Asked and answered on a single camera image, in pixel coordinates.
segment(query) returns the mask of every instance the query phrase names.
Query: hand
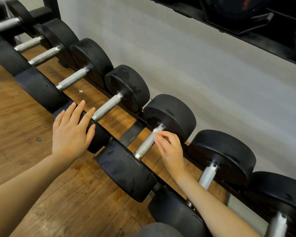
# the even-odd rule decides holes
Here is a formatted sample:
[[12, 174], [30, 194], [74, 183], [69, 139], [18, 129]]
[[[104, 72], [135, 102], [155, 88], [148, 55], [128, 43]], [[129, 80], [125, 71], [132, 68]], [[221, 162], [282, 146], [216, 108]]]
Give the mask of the hand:
[[155, 132], [155, 137], [155, 143], [161, 153], [163, 163], [176, 181], [181, 174], [186, 172], [180, 140], [176, 134], [168, 131]]
[[69, 164], [72, 164], [83, 154], [95, 134], [95, 124], [89, 128], [86, 134], [95, 108], [90, 109], [79, 123], [85, 103], [84, 100], [81, 101], [77, 108], [75, 108], [76, 103], [72, 103], [66, 111], [62, 111], [56, 117], [53, 125], [53, 155], [68, 161]]

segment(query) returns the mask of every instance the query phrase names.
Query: person's right arm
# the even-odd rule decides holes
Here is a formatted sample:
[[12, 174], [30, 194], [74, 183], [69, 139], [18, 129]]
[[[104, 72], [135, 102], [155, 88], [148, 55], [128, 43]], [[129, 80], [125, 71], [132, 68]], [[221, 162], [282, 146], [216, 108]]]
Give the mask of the person's right arm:
[[259, 236], [246, 222], [205, 190], [185, 170], [183, 151], [177, 135], [168, 131], [159, 131], [155, 133], [155, 137], [155, 143], [167, 171], [200, 213], [214, 237]]

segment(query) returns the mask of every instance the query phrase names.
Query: wooden floor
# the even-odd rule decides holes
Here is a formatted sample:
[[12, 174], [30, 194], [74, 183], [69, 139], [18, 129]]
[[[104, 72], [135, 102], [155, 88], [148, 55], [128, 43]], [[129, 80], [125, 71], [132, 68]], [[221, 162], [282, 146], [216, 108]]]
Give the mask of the wooden floor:
[[[24, 56], [32, 58], [44, 49], [33, 48]], [[73, 73], [52, 59], [38, 68], [53, 83]], [[65, 91], [75, 102], [86, 101], [86, 111], [99, 108], [108, 98], [81, 80]], [[0, 184], [32, 167], [51, 154], [52, 115], [32, 99], [0, 66]], [[120, 138], [135, 122], [120, 107], [99, 121]], [[128, 147], [135, 151], [150, 131], [142, 133]], [[137, 203], [128, 197], [86, 152], [60, 175], [35, 203], [12, 236], [123, 236], [154, 222], [147, 210], [150, 197]], [[161, 178], [185, 195], [167, 173], [154, 145], [143, 158]], [[198, 179], [201, 171], [185, 160], [186, 168]], [[226, 192], [216, 183], [209, 191], [222, 202]]]

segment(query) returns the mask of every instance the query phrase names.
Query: gray pants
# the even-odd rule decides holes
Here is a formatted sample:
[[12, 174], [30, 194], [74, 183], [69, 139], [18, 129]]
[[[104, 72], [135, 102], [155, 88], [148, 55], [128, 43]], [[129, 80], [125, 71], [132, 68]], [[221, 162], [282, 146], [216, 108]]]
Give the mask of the gray pants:
[[134, 237], [184, 237], [174, 227], [162, 223], [152, 223], [141, 228]]

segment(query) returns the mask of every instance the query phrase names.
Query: person's left hand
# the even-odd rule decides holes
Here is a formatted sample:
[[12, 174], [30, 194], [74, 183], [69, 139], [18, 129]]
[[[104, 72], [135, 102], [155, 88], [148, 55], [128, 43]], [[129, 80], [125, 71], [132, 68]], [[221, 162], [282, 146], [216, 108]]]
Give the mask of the person's left hand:
[[86, 134], [95, 108], [90, 109], [79, 123], [85, 103], [84, 100], [81, 101], [77, 108], [76, 103], [72, 103], [66, 111], [62, 111], [56, 117], [53, 125], [53, 155], [70, 164], [89, 147], [95, 134], [95, 124]]

